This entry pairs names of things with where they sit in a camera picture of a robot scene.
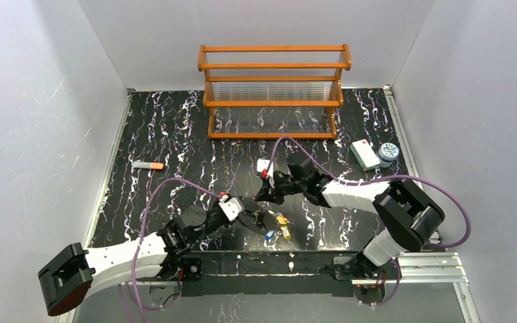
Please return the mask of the blue key tag front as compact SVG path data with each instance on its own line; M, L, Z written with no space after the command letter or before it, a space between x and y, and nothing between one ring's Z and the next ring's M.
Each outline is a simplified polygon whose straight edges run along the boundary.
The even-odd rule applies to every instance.
M266 234L265 234L265 245L267 245L268 243L271 242L271 240L276 236L276 231L275 230L269 230Z

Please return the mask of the cluster of tagged keys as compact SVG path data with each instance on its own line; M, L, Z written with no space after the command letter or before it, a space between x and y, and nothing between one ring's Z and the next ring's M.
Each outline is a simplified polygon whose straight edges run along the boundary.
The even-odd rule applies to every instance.
M263 237L265 237L265 234L269 230L275 230L275 237L283 238L283 236L281 236L279 233L279 228L281 225L287 225L289 227L290 220L280 212L274 212L266 209L259 209L258 211L254 212L254 227L257 229L258 234L262 235Z

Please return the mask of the yellow key tag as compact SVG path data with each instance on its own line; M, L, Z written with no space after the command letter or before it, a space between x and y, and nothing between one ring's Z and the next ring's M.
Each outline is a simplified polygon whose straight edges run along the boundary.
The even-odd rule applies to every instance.
M281 225L279 228L279 233L285 240L291 239L291 232L289 230L289 227L287 225Z

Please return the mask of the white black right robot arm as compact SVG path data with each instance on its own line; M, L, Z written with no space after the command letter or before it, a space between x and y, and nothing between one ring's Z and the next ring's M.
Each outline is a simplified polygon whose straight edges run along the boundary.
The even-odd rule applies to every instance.
M384 229L351 260L332 264L332 271L352 277L372 277L384 264L405 252L419 252L446 216L414 181L394 179L367 185L350 185L315 170L293 176L275 171L262 174L258 202L283 204L289 195L302 194L321 207L343 207L377 214Z

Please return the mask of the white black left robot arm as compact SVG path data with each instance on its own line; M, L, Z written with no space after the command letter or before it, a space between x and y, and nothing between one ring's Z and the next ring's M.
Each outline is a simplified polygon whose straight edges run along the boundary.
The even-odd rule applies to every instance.
M235 223L265 235L276 222L254 199L239 196L208 209L193 205L143 239L88 249L69 244L38 271L47 314L65 314L87 296L132 278L160 276L209 235Z

